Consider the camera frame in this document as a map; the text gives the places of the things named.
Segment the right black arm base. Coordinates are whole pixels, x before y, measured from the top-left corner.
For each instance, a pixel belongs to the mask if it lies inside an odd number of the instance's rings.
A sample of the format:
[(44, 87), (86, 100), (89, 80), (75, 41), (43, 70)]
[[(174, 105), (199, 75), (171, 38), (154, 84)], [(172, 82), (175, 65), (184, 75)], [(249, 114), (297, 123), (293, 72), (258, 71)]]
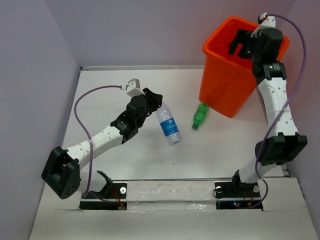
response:
[(218, 181), (214, 183), (212, 194), (217, 210), (263, 209), (257, 183), (234, 187), (231, 181)]

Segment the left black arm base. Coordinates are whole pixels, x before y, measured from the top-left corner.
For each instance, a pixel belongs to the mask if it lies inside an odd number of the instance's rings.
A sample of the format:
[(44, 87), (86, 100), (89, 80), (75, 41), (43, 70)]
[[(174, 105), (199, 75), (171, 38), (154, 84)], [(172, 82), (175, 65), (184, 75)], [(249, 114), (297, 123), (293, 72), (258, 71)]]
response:
[(79, 208), (81, 210), (126, 211), (127, 182), (114, 181), (100, 192), (91, 190), (87, 196), (81, 195)]

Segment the blue label water bottle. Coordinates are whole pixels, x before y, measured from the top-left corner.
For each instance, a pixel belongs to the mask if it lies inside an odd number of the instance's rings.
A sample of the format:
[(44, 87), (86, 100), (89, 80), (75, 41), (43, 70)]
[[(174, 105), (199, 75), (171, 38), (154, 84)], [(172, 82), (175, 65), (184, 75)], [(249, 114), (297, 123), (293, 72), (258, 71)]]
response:
[(173, 146), (180, 143), (182, 136), (169, 107), (163, 102), (155, 114), (168, 144)]

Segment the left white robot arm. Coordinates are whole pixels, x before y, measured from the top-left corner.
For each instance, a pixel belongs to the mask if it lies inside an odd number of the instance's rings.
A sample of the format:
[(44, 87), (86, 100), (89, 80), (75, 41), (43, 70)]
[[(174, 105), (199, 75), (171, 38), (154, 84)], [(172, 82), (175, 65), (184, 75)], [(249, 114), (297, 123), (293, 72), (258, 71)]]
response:
[(49, 154), (41, 178), (64, 200), (79, 190), (81, 170), (93, 166), (94, 158), (132, 139), (153, 112), (163, 103), (163, 96), (144, 88), (135, 89), (126, 109), (98, 134), (75, 146), (55, 147)]

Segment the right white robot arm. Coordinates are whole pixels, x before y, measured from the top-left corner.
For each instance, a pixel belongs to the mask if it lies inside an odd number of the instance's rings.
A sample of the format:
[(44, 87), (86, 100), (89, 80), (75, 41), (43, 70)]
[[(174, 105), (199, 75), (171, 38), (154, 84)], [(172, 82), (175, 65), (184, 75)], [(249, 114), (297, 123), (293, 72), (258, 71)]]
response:
[(233, 55), (242, 45), (238, 56), (251, 60), (268, 124), (266, 136), (255, 146), (255, 158), (232, 177), (230, 190), (235, 196), (254, 188), (259, 178), (276, 166), (293, 161), (308, 143), (307, 137), (299, 133), (290, 110), (287, 72), (277, 59), (282, 42), (283, 33), (275, 28), (257, 32), (239, 29), (228, 46), (228, 53)]

